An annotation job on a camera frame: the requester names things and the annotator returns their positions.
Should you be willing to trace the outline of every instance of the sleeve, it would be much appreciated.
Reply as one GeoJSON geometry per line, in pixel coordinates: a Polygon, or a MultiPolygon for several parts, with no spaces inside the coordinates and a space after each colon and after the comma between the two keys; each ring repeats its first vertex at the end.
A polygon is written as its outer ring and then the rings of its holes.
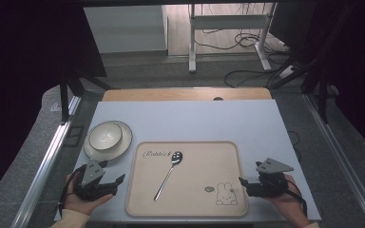
{"type": "Polygon", "coordinates": [[[313,222],[310,225],[304,226],[303,228],[319,228],[318,223],[313,222]]]}
{"type": "Polygon", "coordinates": [[[83,228],[85,227],[88,219],[90,219],[90,216],[64,209],[62,210],[62,219],[55,222],[51,228],[83,228]]]}

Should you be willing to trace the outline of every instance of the white plate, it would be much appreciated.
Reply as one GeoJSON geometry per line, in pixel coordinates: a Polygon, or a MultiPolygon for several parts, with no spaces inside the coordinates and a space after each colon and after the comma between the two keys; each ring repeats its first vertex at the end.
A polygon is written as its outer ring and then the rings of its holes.
{"type": "Polygon", "coordinates": [[[128,149],[132,142],[132,131],[126,123],[118,121],[110,121],[105,123],[117,124],[119,127],[121,127],[121,130],[123,131],[123,136],[121,138],[121,141],[118,142],[116,145],[106,150],[96,150],[91,146],[89,141],[90,134],[94,129],[93,127],[93,129],[87,133],[87,136],[85,138],[84,150],[88,157],[97,162],[109,161],[120,157],[122,154],[124,154],[124,152],[128,149]]]}

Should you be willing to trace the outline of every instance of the wrist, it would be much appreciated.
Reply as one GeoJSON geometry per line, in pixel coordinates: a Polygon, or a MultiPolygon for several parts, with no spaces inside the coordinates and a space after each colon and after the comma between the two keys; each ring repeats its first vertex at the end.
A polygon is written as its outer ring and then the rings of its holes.
{"type": "Polygon", "coordinates": [[[293,226],[298,228],[305,227],[311,224],[309,219],[306,218],[301,210],[296,210],[293,213],[289,213],[285,217],[290,221],[293,226]]]}

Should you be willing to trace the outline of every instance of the table leg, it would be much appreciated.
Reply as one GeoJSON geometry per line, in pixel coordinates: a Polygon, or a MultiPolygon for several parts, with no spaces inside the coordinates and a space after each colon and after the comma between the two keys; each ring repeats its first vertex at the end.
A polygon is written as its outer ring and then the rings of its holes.
{"type": "Polygon", "coordinates": [[[195,46],[195,4],[191,4],[191,33],[190,33],[190,45],[189,45],[189,72],[195,73],[197,70],[197,56],[196,56],[196,46],[195,46]]]}
{"type": "Polygon", "coordinates": [[[272,17],[274,16],[274,10],[276,4],[277,3],[273,3],[270,10],[266,14],[265,24],[263,26],[262,33],[260,34],[259,42],[255,44],[257,54],[265,71],[272,69],[271,66],[269,65],[268,59],[265,56],[264,45],[265,45],[266,35],[268,34],[269,26],[271,25],[272,17]]]}

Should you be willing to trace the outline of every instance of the cartoon bunny print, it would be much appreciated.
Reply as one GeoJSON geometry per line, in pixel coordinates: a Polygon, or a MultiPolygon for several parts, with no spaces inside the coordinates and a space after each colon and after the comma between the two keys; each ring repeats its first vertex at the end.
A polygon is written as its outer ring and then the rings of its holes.
{"type": "Polygon", "coordinates": [[[231,183],[219,183],[218,184],[218,196],[217,205],[237,205],[236,193],[233,190],[231,183]]]}

